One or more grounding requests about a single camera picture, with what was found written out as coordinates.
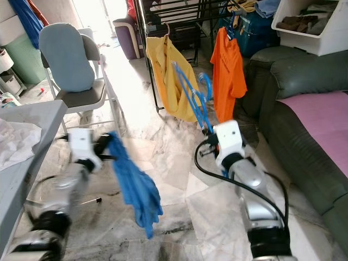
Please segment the white shirt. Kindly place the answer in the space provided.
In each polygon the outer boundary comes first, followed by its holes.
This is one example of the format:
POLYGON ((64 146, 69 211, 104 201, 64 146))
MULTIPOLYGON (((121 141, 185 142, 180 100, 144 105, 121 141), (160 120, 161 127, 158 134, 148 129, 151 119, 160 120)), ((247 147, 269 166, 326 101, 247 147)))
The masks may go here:
POLYGON ((32 123, 0 119, 0 171, 32 157, 41 132, 42 129, 32 123))

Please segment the dark green sofa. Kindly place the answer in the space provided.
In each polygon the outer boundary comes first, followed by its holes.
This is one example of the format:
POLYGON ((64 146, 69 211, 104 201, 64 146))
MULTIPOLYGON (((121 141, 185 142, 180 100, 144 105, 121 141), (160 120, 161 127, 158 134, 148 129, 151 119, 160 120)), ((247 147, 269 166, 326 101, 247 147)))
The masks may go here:
POLYGON ((348 247, 348 177, 280 100, 303 94, 348 94, 348 51, 313 55, 285 46, 244 63, 241 111, 255 119, 276 159, 320 214, 334 239, 348 247))

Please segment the pale blue cushion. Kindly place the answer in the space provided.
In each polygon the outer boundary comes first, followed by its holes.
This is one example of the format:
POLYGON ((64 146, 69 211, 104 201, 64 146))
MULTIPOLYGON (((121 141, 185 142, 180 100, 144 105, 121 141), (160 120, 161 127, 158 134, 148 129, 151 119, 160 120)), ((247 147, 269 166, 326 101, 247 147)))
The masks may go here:
POLYGON ((92 88, 95 74, 77 28, 66 23, 50 24, 41 30, 38 45, 60 90, 82 92, 92 88))

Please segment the white laundry basket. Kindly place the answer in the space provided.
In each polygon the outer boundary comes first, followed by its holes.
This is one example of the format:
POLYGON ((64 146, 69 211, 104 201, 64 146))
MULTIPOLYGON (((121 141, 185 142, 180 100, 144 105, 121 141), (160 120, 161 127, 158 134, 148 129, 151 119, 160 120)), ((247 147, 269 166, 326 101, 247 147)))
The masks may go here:
POLYGON ((280 37, 280 44, 296 47, 315 55, 327 55, 348 50, 348 0, 339 0, 326 27, 320 35, 292 32, 277 28, 284 17, 299 15, 300 11, 319 0, 281 0, 274 15, 272 28, 280 37))

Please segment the grey seat folding chair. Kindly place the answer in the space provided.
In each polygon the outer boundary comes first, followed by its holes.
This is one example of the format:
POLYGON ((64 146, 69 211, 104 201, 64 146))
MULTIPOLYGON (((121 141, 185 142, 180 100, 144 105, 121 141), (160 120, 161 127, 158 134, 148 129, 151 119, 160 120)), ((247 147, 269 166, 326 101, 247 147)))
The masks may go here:
POLYGON ((90 28, 77 29, 84 40, 84 49, 90 67, 95 74, 95 80, 92 82, 92 88, 82 92, 67 92, 60 90, 52 77, 51 69, 43 54, 40 52, 46 79, 49 83, 49 90, 54 100, 61 100, 67 106, 67 114, 82 114, 82 112, 99 109, 106 101, 109 102, 111 109, 111 122, 116 122, 116 113, 114 109, 117 96, 114 94, 111 83, 106 75, 106 57, 100 53, 94 40, 91 38, 92 30, 90 28))

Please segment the black metal drying rack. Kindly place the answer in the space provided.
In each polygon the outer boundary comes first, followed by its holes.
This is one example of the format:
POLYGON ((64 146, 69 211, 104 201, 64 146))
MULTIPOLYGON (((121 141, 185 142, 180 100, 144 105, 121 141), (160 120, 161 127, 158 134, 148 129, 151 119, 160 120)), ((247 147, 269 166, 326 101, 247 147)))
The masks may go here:
POLYGON ((146 50, 146 38, 166 33, 166 22, 171 26, 172 44, 193 67, 207 64, 215 37, 222 28, 222 18, 231 13, 244 16, 256 12, 254 0, 134 0, 134 3, 142 52, 146 50))

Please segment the blue hanging cloth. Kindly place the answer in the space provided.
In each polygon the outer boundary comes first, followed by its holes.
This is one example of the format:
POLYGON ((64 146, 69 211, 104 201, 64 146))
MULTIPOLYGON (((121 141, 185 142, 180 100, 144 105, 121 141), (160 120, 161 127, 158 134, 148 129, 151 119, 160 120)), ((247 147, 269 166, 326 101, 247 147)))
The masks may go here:
POLYGON ((39 19, 35 12, 35 6, 30 0, 19 0, 22 7, 20 20, 35 49, 39 49, 39 35, 44 27, 44 23, 39 19))

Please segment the brown folded clothes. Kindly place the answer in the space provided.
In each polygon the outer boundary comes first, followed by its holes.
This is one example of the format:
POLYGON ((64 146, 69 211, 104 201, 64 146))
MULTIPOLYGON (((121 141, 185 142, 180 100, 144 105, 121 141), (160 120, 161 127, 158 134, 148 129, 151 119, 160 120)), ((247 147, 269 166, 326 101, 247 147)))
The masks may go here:
POLYGON ((277 28, 290 30, 291 32, 306 33, 311 25, 318 21, 318 16, 288 16, 276 24, 277 28))

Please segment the white drawer unit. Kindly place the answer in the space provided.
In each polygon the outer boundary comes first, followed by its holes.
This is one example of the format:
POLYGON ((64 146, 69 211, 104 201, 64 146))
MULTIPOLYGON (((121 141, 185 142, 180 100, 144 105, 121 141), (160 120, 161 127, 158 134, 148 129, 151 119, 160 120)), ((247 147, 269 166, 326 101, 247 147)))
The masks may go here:
POLYGON ((8 0, 0 0, 0 46, 6 46, 27 33, 8 0))

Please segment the blue shirt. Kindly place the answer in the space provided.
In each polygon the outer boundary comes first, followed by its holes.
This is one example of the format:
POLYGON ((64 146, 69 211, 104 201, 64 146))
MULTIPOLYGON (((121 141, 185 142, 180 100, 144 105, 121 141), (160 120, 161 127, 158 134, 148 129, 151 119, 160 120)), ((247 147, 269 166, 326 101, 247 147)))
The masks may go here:
POLYGON ((112 166, 124 202, 133 207, 137 225, 146 231, 147 239, 152 239, 153 224, 158 223, 159 217, 163 214, 159 191, 153 179, 131 160, 119 135, 115 132, 109 132, 109 135, 113 139, 108 142, 107 149, 116 157, 112 166))

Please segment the yellow shirt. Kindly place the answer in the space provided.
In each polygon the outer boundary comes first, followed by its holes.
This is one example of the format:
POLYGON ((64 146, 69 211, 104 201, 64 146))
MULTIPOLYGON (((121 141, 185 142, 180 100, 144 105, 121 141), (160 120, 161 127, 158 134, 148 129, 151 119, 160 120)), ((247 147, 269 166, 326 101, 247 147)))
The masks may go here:
POLYGON ((191 86, 198 90, 198 82, 193 67, 184 58, 184 55, 172 45, 168 37, 146 38, 146 54, 153 67, 154 79, 166 111, 186 122, 196 122, 195 114, 184 94, 184 90, 189 90, 189 88, 187 85, 181 85, 177 79, 172 62, 179 65, 191 86))

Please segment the blue plastic hanger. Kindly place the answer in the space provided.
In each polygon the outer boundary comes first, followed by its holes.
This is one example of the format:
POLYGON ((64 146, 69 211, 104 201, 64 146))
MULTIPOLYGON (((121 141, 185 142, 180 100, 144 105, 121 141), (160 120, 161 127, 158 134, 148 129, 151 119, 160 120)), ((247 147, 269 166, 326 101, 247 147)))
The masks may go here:
POLYGON ((204 86, 204 92, 194 89, 188 77, 184 74, 181 67, 175 61, 171 62, 172 67, 176 70, 178 82, 182 85, 190 107, 194 112, 198 124, 202 129, 202 134, 209 136, 213 129, 209 120, 206 103, 212 100, 212 82, 204 72, 198 74, 198 81, 204 86))
POLYGON ((241 35, 241 16, 241 14, 231 13, 229 16, 222 18, 220 25, 222 28, 224 28, 226 36, 229 40, 233 40, 241 35))

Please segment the red hanging garment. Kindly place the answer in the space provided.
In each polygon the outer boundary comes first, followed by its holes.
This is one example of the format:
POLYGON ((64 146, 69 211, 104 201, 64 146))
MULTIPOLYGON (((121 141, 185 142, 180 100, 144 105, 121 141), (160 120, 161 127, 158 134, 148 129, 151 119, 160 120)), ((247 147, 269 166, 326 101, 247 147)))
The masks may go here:
POLYGON ((138 10, 134 3, 134 0, 127 0, 127 15, 132 18, 132 20, 138 20, 138 10))

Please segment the blue storage container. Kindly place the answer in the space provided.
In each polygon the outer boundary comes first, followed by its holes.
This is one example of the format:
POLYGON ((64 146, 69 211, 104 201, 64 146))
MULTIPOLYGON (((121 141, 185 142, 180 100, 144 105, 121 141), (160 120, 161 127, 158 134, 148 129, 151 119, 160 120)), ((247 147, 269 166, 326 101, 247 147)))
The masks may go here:
POLYGON ((262 49, 280 45, 280 38, 271 28, 272 18, 263 18, 253 12, 244 16, 236 16, 237 25, 234 26, 242 57, 250 58, 262 49))

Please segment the purple sofa blanket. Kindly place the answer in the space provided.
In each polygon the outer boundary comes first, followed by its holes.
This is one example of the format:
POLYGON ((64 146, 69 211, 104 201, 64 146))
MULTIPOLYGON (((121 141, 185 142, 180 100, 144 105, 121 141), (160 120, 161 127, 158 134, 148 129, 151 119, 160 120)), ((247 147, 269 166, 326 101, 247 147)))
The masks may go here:
POLYGON ((348 177, 348 94, 303 94, 280 100, 294 112, 308 134, 348 177))

